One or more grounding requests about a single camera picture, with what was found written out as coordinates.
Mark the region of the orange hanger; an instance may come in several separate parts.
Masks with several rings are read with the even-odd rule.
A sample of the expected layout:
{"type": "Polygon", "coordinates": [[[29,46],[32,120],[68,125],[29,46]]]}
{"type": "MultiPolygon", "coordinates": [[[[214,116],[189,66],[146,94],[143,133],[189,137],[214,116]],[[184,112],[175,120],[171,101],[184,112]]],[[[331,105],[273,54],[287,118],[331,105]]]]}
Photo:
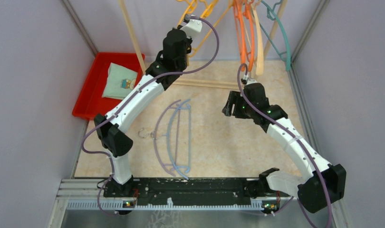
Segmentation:
{"type": "Polygon", "coordinates": [[[246,44],[245,44],[245,33],[243,31],[243,14],[242,14],[242,1],[241,0],[233,0],[233,16],[235,21],[235,28],[237,33],[237,41],[239,46],[239,54],[241,63],[246,62],[246,44]]]}
{"type": "Polygon", "coordinates": [[[255,33],[254,33],[254,26],[253,26],[253,17],[252,17],[252,8],[251,4],[253,3],[252,0],[244,0],[244,17],[247,19],[249,25],[248,27],[250,28],[250,35],[248,35],[248,32],[246,33],[247,35],[247,40],[249,41],[250,45],[250,51],[248,53],[248,71],[251,72],[253,65],[254,65],[254,59],[255,59],[255,33]]]}

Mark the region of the blue hanger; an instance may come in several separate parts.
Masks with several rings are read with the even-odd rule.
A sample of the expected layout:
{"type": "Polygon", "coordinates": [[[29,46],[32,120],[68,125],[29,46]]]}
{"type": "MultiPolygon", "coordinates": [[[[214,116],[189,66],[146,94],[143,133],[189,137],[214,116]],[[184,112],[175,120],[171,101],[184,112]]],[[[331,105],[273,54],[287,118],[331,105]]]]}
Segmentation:
{"type": "Polygon", "coordinates": [[[189,180],[189,177],[187,174],[191,171],[192,166],[192,107],[190,105],[190,99],[186,99],[184,101],[176,101],[175,104],[171,104],[168,108],[173,109],[173,113],[170,117],[167,130],[166,130],[166,147],[167,147],[167,153],[170,160],[170,172],[176,171],[181,178],[183,178],[185,181],[189,180]],[[177,164],[177,155],[178,155],[178,144],[179,144],[179,129],[180,129],[180,122],[181,122],[181,111],[186,110],[188,113],[188,163],[187,165],[178,165],[177,164]],[[176,133],[175,133],[175,145],[174,145],[174,152],[172,151],[172,144],[171,144],[171,130],[173,127],[173,123],[175,118],[177,117],[177,126],[176,126],[176,133]]]}

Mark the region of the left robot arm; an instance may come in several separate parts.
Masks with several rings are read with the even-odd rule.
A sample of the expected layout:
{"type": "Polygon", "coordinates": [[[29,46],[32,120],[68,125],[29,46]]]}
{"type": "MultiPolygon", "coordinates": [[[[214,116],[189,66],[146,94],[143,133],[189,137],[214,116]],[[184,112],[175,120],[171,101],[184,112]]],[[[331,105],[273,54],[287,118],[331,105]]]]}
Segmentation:
{"type": "Polygon", "coordinates": [[[182,75],[187,68],[192,41],[192,33],[183,28],[169,31],[163,40],[163,49],[134,89],[106,115],[97,114],[94,118],[98,138],[113,162],[109,186],[123,197],[134,189],[128,158],[134,142],[126,132],[136,117],[182,75]]]}

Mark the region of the cream hanger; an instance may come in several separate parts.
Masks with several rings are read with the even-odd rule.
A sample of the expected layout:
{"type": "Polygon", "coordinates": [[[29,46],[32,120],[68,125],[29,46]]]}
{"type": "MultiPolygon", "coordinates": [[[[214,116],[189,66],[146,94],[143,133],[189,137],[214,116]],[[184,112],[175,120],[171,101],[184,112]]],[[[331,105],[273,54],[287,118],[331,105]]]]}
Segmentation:
{"type": "Polygon", "coordinates": [[[263,40],[262,40],[262,33],[261,33],[261,27],[260,27],[260,19],[258,16],[258,13],[256,11],[256,7],[259,5],[260,0],[250,0],[246,4],[248,7],[248,16],[250,19],[250,26],[255,27],[256,29],[256,38],[252,38],[252,44],[256,46],[256,58],[253,60],[253,63],[256,64],[255,66],[255,76],[259,77],[263,75],[264,73],[264,50],[263,50],[263,40]]]}

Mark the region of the teal hanger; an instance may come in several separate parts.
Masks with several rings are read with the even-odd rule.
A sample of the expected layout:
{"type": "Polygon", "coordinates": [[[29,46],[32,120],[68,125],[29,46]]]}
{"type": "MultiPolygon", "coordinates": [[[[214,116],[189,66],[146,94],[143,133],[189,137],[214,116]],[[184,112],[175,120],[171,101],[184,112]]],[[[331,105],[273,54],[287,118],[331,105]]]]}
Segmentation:
{"type": "Polygon", "coordinates": [[[288,35],[281,21],[287,2],[287,0],[279,0],[275,2],[272,6],[270,6],[266,1],[260,0],[260,4],[262,4],[266,8],[267,19],[273,21],[273,25],[270,32],[267,32],[261,24],[260,29],[267,38],[266,45],[269,44],[270,47],[273,47],[280,60],[284,62],[285,70],[288,72],[291,70],[292,65],[291,48],[288,35]],[[279,29],[282,34],[283,41],[285,44],[285,51],[280,51],[275,42],[273,41],[273,38],[276,34],[276,29],[279,29]]]}

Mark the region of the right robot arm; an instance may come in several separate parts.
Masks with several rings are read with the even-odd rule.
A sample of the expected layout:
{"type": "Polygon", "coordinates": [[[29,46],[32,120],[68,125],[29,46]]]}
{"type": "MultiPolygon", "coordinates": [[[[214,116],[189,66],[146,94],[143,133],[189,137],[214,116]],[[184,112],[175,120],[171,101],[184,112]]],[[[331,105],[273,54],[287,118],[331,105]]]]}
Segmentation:
{"type": "Polygon", "coordinates": [[[264,86],[251,83],[242,92],[230,91],[222,109],[225,116],[251,119],[278,142],[292,159],[301,177],[271,168],[260,174],[259,191],[265,196],[281,191],[297,197],[310,213],[327,207],[325,184],[331,203],[343,198],[347,172],[320,156],[294,127],[288,114],[277,104],[270,105],[264,86]]]}

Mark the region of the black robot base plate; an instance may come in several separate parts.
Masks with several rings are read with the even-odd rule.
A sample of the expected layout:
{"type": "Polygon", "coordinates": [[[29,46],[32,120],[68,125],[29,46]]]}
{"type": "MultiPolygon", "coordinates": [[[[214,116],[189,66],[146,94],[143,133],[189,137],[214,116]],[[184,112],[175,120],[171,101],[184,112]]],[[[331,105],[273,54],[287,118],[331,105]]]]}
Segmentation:
{"type": "Polygon", "coordinates": [[[133,178],[121,187],[109,181],[106,198],[130,197],[138,206],[248,206],[251,200],[275,197],[259,178],[133,178]]]}

